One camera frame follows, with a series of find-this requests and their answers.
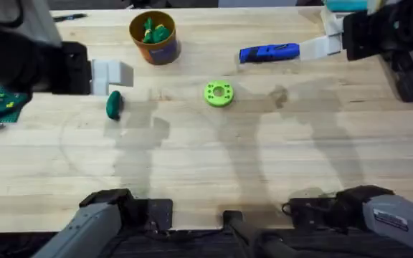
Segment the gray robot arm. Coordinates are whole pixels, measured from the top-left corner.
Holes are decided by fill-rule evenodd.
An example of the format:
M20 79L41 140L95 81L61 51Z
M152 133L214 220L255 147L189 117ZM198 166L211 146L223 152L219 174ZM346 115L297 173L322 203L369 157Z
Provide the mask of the gray robot arm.
M376 196L363 204L363 216L369 230L413 247L413 202L396 195Z
M97 257L121 226L117 204L90 204L79 209L71 222L33 258Z

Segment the orange cup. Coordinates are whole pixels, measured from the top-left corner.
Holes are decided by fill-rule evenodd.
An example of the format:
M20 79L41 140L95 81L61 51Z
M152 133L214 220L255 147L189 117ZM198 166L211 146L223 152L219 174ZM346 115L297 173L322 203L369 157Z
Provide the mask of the orange cup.
M155 26L163 24L170 32L170 36L155 44L143 43L144 23L152 18ZM147 11L133 19L129 26L133 42L139 48L144 59L153 65L164 65L173 62L179 55L176 41L175 22L168 14L162 11Z

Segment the green ring toy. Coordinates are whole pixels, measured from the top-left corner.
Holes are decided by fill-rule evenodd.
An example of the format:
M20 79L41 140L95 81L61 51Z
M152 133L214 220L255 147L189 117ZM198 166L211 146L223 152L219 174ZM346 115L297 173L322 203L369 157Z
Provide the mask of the green ring toy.
M234 99L234 89L226 81L211 81L204 89L204 98L211 106L222 108Z

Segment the green figurine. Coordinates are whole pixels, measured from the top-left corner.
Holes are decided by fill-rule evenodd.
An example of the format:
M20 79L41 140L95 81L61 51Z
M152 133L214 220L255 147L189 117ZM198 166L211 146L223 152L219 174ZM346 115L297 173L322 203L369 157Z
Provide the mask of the green figurine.
M148 18L146 22L144 23L144 38L143 38L143 43L146 44L153 44L154 41L152 40L152 28L153 28L153 22L151 18Z
M106 114L112 120L119 121L123 110L124 99L120 92L113 91L106 102Z
M162 42L165 39L170 37L170 30L167 29L163 24L159 24L153 29L153 21L151 18L148 18L144 23L144 38L143 43L146 44L155 44Z
M168 37L170 37L170 31L163 24L157 25L152 33L152 40L154 43L162 42L163 40L168 39Z

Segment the wooden table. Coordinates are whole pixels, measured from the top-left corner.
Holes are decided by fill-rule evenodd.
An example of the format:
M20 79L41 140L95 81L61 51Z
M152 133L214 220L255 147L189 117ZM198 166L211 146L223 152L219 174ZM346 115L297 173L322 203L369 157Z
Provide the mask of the wooden table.
M166 10L182 51L164 66L146 63L128 34L140 11L59 23L90 58L133 67L134 87L113 88L127 101L120 123L106 97L39 94L0 131L0 231L60 230L109 188L173 199L178 229L219 226L225 209L288 226L278 210L288 198L361 184L413 200L413 104L398 101L377 57L237 64L241 48L322 35L319 10ZM209 107L202 89L220 79L235 102Z

